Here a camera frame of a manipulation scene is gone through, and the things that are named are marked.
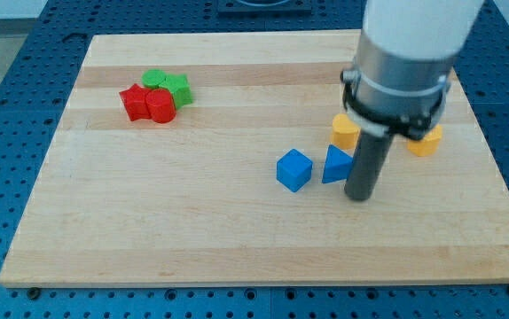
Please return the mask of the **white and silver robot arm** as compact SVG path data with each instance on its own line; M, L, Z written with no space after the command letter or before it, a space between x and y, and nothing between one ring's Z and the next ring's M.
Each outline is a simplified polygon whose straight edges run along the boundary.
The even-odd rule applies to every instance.
M444 112L450 71L483 0L368 0L352 66L348 117L367 136L422 139Z

